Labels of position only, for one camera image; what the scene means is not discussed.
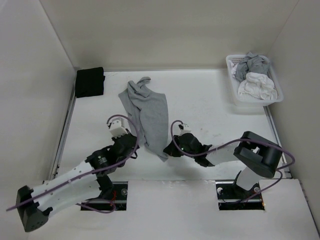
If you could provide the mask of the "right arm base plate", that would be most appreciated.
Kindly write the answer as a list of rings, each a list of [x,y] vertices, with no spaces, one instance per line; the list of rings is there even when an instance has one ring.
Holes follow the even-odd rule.
[[[231,182],[218,182],[216,183],[218,208],[221,211],[264,211],[265,205],[261,193],[247,199],[259,190],[259,183],[256,183],[250,190],[244,190]]]

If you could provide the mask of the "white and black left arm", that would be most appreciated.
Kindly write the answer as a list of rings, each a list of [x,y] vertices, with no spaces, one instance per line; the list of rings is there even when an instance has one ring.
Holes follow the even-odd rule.
[[[137,157],[139,138],[127,133],[113,137],[113,144],[96,150],[67,173],[36,187],[27,185],[17,191],[15,208],[24,231],[35,231],[58,212],[95,199],[109,200],[114,184],[109,178],[129,158]]]

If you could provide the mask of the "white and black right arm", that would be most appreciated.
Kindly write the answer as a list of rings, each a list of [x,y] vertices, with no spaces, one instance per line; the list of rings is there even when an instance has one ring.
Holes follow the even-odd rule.
[[[173,135],[171,143],[163,152],[174,158],[190,157],[198,165],[209,168],[231,162],[232,159],[214,156],[214,153],[235,143],[238,145],[233,150],[233,156],[245,168],[235,177],[231,190],[236,197],[243,198],[261,179],[272,179],[275,176],[282,157],[280,146],[251,131],[244,132],[240,139],[220,147],[202,144],[192,133],[184,132]]]

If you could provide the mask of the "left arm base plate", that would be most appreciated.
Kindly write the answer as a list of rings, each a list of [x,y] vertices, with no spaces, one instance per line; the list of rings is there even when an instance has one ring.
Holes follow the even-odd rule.
[[[113,182],[113,190],[104,198],[85,200],[79,204],[81,211],[109,213],[127,209],[128,182]]]

